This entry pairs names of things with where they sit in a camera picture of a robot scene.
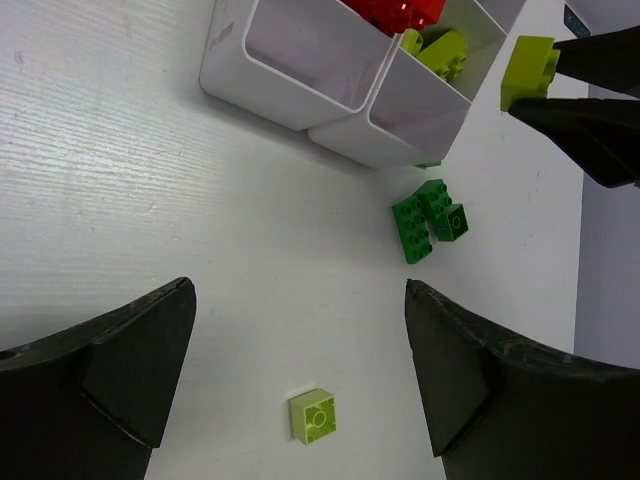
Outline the olive green lego brick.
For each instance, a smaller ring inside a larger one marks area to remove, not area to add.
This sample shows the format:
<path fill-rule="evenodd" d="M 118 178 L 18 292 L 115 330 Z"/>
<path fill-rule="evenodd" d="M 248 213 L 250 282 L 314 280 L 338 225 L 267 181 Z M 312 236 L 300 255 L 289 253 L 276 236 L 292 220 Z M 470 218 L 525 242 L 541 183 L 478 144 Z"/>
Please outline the olive green lego brick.
<path fill-rule="evenodd" d="M 424 46 L 422 33 L 415 29 L 407 29 L 402 35 L 400 47 L 408 54 L 416 57 Z"/>

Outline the lime green small lego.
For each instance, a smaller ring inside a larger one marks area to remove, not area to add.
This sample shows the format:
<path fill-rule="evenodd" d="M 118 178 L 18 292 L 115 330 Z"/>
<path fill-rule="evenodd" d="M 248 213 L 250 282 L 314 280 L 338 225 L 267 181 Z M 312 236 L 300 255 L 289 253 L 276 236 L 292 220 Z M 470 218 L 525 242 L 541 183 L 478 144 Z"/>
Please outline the lime green small lego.
<path fill-rule="evenodd" d="M 554 44 L 550 37 L 518 37 L 501 82 L 502 112 L 520 99 L 547 97 L 560 57 Z"/>

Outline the lime lego brick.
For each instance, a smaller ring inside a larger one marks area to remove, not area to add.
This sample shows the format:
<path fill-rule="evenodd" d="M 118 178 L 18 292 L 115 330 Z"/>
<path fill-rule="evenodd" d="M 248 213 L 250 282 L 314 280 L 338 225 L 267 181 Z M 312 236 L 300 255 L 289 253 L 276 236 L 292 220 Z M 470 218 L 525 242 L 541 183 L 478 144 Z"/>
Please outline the lime lego brick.
<path fill-rule="evenodd" d="M 288 400 L 292 436 L 310 445 L 337 430 L 335 398 L 316 388 Z"/>

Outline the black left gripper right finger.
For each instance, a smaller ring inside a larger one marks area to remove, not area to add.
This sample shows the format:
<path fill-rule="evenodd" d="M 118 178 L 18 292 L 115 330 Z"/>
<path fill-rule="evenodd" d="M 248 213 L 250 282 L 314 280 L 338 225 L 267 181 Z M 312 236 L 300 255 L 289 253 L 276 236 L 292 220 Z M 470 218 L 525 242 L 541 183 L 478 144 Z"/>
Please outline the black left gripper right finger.
<path fill-rule="evenodd" d="M 635 479 L 639 373 L 466 310 L 418 280 L 405 322 L 433 454 L 450 479 Z"/>

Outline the green L-shaped lego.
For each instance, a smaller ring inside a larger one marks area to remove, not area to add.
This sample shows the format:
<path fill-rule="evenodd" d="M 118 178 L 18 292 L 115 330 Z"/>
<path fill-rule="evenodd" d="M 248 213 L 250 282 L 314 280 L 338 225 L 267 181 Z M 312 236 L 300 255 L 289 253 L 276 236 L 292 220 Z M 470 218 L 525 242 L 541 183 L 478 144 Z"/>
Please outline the green L-shaped lego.
<path fill-rule="evenodd" d="M 453 204 L 448 188 L 442 179 L 428 180 L 415 192 L 422 203 L 422 210 L 428 220 L 438 220 Z"/>

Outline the green square lego brick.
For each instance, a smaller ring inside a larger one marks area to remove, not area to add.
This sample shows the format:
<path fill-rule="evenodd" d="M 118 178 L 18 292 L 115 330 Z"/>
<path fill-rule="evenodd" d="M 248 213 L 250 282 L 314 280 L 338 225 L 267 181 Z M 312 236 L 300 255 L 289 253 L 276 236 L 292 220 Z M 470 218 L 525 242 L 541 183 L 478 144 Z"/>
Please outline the green square lego brick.
<path fill-rule="evenodd" d="M 442 164 L 443 160 L 442 159 L 438 159 L 438 160 L 430 160 L 430 161 L 425 161 L 419 164 L 415 164 L 414 167 L 419 168 L 419 169 L 428 169 L 428 168 L 433 168 L 433 167 L 437 167 L 440 166 Z"/>

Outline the lime green sloped lego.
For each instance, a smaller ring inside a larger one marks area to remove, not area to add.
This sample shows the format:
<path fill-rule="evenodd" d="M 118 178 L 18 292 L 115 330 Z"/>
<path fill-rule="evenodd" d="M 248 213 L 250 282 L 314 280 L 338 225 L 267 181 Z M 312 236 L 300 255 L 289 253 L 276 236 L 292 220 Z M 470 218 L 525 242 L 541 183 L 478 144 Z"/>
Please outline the lime green sloped lego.
<path fill-rule="evenodd" d="M 444 81 L 456 78 L 465 68 L 468 43 L 456 31 L 449 30 L 423 48 L 417 60 Z"/>

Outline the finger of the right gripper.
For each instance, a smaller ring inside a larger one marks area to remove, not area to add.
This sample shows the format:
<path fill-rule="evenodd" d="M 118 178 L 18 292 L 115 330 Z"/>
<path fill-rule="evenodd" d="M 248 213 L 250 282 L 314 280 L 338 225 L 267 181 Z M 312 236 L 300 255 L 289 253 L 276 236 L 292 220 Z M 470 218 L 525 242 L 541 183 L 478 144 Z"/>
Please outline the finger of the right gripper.
<path fill-rule="evenodd" d="M 508 113 L 545 135 L 598 184 L 639 182 L 637 100 L 529 98 Z"/>
<path fill-rule="evenodd" d="M 639 95 L 640 26 L 555 42 L 556 71 L 613 92 Z"/>

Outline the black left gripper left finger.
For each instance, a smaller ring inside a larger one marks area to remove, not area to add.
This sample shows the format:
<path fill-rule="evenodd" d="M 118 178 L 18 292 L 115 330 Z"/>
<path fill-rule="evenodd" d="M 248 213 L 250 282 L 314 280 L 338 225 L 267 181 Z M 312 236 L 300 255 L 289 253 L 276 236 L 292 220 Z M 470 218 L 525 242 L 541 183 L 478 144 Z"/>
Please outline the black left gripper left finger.
<path fill-rule="evenodd" d="M 144 478 L 164 435 L 195 316 L 195 287 L 182 277 L 2 351 L 2 478 Z"/>

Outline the red lego brick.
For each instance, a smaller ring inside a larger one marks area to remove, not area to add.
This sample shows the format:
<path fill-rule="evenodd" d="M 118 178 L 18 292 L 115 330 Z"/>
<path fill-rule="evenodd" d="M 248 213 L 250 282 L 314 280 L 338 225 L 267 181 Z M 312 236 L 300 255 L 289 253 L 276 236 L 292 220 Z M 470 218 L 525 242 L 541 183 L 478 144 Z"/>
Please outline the red lego brick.
<path fill-rule="evenodd" d="M 446 0 L 343 0 L 388 36 L 403 34 L 408 29 L 418 32 L 438 23 Z"/>

